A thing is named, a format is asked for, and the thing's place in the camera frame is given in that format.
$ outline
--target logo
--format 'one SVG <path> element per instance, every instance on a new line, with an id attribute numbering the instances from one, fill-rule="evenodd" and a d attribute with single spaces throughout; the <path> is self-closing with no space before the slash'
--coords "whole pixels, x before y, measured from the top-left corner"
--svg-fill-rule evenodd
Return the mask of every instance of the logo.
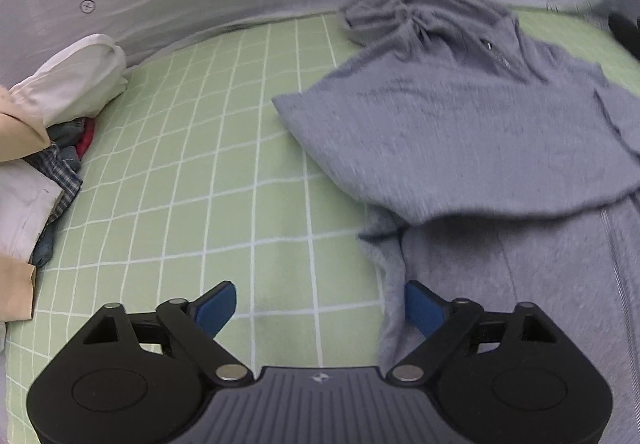
<path id="1" fill-rule="evenodd" d="M 85 14 L 91 14 L 95 10 L 95 2 L 93 0 L 83 0 L 80 3 L 80 10 Z"/>
<path id="2" fill-rule="evenodd" d="M 318 384 L 325 384 L 329 379 L 331 379 L 331 377 L 324 372 L 318 372 L 314 376 L 311 376 L 311 379 L 313 379 Z"/>

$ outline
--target gray knit garment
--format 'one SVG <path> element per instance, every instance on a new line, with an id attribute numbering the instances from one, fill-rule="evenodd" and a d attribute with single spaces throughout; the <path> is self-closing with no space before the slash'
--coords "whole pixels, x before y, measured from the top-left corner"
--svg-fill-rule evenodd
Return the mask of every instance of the gray knit garment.
<path id="1" fill-rule="evenodd" d="M 407 280 L 487 310 L 530 300 L 611 385 L 601 442 L 640 443 L 640 100 L 484 0 L 351 0 L 339 17 L 366 48 L 274 104 L 370 205 L 383 370 L 422 339 Z"/>

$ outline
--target beige cloth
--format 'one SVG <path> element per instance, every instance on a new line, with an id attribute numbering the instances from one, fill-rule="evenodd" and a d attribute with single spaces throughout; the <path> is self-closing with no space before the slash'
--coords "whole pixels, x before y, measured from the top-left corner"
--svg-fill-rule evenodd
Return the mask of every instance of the beige cloth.
<path id="1" fill-rule="evenodd" d="M 30 116 L 0 87 L 0 162 L 44 150 L 50 144 L 41 117 Z"/>
<path id="2" fill-rule="evenodd" d="M 0 321 L 31 319 L 33 265 L 0 254 Z"/>
<path id="3" fill-rule="evenodd" d="M 61 194 L 25 161 L 0 162 L 0 254 L 28 262 Z"/>

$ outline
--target sweater sleeve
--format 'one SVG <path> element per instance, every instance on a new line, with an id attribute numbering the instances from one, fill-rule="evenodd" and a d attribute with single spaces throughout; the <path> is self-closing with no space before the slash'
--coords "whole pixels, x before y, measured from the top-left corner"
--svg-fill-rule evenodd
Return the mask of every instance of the sweater sleeve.
<path id="1" fill-rule="evenodd" d="M 597 87 L 595 97 L 622 142 L 640 154 L 640 98 L 612 83 Z"/>

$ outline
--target bed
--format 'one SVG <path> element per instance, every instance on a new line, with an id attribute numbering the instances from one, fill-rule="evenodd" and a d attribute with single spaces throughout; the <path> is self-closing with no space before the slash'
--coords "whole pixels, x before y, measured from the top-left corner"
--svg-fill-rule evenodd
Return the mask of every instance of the bed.
<path id="1" fill-rule="evenodd" d="M 519 14 L 526 32 L 601 63 L 640 96 L 638 63 L 608 33 Z M 356 50 L 327 14 L 230 32 L 132 72 L 98 116 L 84 187 L 37 275 L 34 319 L 9 326 L 10 443 L 37 443 L 28 387 L 107 302 L 144 312 L 232 280 L 238 310 L 217 339 L 254 371 L 376 362 L 382 277 L 354 236 L 364 206 L 303 153 L 271 104 Z"/>

